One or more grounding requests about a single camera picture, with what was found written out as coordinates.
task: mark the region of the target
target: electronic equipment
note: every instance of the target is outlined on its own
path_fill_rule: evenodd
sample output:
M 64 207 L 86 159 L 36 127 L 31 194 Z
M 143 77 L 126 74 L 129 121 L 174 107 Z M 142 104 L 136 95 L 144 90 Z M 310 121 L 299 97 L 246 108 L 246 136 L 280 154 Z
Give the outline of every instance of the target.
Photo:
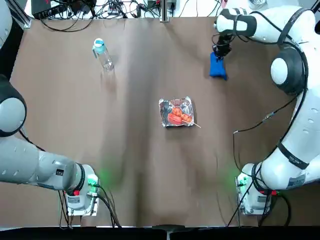
M 31 0 L 31 13 L 38 20 L 63 13 L 67 8 L 67 4 L 58 3 L 57 5 L 57 2 L 53 0 Z

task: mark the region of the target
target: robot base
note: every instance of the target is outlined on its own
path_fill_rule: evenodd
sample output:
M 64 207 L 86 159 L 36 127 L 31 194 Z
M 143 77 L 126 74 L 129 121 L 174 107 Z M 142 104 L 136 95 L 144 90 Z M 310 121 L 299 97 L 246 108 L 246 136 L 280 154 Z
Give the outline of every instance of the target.
M 87 193 L 99 193 L 98 187 L 93 187 L 89 183 L 99 184 L 99 179 L 93 168 L 89 165 L 82 165 L 85 172 L 85 179 L 80 194 L 76 200 L 67 195 L 69 216 L 97 216 L 99 198 L 91 197 Z
M 235 189 L 237 194 L 237 202 L 240 203 L 248 187 L 251 185 L 252 178 L 246 174 L 241 173 L 238 177 L 235 177 Z M 244 215 L 262 215 L 266 204 L 267 197 L 256 190 L 252 185 L 245 195 L 239 211 Z M 269 211 L 271 203 L 271 197 L 268 198 L 266 212 Z

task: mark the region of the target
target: bottle cap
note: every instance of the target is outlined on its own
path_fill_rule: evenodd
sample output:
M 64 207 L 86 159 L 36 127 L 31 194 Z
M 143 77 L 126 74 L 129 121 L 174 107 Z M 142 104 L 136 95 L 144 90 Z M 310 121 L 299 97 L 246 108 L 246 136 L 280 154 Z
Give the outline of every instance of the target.
M 106 50 L 104 41 L 101 38 L 94 40 L 93 49 L 97 54 L 102 54 Z

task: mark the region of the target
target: food package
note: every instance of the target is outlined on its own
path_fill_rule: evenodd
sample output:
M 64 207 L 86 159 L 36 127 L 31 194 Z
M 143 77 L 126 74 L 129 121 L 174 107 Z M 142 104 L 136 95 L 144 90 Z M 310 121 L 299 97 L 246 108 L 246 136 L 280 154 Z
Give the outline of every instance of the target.
M 194 106 L 190 97 L 159 100 L 161 123 L 164 127 L 192 126 L 195 123 Z

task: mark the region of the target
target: plastic water bottle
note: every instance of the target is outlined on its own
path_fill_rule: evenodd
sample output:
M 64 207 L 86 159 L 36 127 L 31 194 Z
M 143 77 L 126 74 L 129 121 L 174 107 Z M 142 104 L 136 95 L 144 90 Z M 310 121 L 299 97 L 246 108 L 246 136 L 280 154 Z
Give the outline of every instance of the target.
M 99 59 L 102 67 L 107 72 L 110 72 L 114 69 L 115 67 L 114 62 L 112 61 L 111 56 L 107 50 L 107 47 L 101 38 L 97 38 L 96 40 L 94 40 L 92 52 L 94 57 L 96 59 Z

